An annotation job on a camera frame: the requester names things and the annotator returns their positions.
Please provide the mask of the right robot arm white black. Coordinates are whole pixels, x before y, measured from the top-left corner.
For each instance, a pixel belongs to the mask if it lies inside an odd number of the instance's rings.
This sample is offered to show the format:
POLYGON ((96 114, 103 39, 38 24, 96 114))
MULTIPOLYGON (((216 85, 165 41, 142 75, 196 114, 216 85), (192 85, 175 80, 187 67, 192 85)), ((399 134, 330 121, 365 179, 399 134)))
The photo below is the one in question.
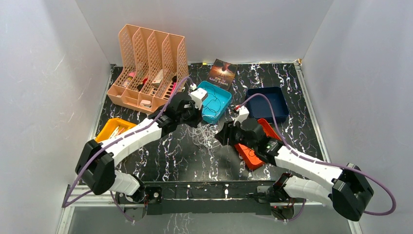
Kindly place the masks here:
POLYGON ((348 220, 359 221, 374 195, 365 176, 355 172, 359 170, 356 165, 350 163, 347 169, 340 169, 307 155, 297 156, 277 135, 267 134, 255 119, 228 121, 215 138, 222 145, 241 144, 261 161, 290 171, 271 188, 255 193, 261 202, 303 198, 331 206, 348 220))

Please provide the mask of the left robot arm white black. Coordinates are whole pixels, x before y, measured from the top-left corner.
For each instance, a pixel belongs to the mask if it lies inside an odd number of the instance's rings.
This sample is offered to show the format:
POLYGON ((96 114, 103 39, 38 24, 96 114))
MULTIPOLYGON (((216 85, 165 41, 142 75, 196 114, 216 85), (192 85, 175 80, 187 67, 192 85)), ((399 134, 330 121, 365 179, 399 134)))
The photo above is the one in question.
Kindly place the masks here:
POLYGON ((126 195, 132 202, 145 198, 145 184, 135 175, 122 173, 116 166, 131 153, 172 133, 177 126, 197 127, 202 120, 203 100, 207 92, 198 88, 187 93, 176 93, 168 104, 135 127, 100 143, 88 141, 81 153, 75 172, 95 195, 106 191, 126 195))

